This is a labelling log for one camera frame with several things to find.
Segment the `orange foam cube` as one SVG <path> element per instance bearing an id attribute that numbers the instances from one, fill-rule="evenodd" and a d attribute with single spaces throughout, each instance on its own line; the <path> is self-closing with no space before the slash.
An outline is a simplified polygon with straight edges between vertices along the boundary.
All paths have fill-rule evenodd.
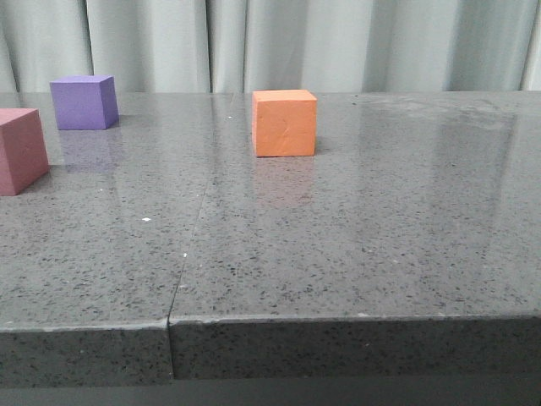
<path id="1" fill-rule="evenodd" d="M 252 141 L 257 157 L 313 156 L 317 98 L 307 90 L 252 93 Z"/>

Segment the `grey-white curtain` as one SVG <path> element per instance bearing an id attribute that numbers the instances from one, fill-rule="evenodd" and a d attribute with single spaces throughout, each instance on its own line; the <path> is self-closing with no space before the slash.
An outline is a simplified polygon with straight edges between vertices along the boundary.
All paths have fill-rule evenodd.
<path id="1" fill-rule="evenodd" d="M 536 91 L 537 1 L 4 1 L 1 88 Z"/>

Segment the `purple foam cube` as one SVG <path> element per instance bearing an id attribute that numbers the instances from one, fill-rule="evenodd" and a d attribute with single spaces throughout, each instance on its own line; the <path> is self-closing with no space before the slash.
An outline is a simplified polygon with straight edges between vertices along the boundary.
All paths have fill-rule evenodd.
<path id="1" fill-rule="evenodd" d="M 50 90 L 60 130 L 108 129 L 119 120 L 112 75 L 66 76 Z"/>

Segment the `pink foam cube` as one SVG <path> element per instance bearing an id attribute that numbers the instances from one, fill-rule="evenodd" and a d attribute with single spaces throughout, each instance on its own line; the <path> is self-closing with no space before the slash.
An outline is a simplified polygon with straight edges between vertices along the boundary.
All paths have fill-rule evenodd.
<path id="1" fill-rule="evenodd" d="M 15 196 L 49 172 L 35 108 L 1 109 L 1 196 Z"/>

